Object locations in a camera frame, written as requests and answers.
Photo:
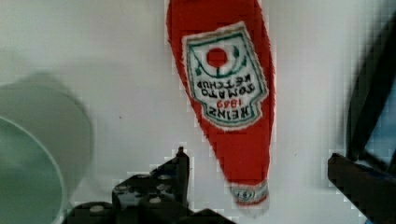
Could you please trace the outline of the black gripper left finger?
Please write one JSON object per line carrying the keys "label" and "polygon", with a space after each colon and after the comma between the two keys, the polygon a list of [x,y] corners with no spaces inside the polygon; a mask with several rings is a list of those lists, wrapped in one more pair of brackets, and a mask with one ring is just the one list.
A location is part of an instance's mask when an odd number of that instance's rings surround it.
{"label": "black gripper left finger", "polygon": [[190,157],[179,147],[176,156],[150,171],[132,175],[112,190],[112,203],[117,211],[137,208],[148,200],[161,200],[163,210],[187,215]]}

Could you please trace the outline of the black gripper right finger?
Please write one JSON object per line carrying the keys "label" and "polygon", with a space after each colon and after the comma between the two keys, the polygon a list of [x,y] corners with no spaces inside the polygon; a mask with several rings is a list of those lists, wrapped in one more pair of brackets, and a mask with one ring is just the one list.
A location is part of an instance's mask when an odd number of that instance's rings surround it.
{"label": "black gripper right finger", "polygon": [[333,153],[328,179],[373,224],[396,223],[396,185],[393,175],[378,172]]}

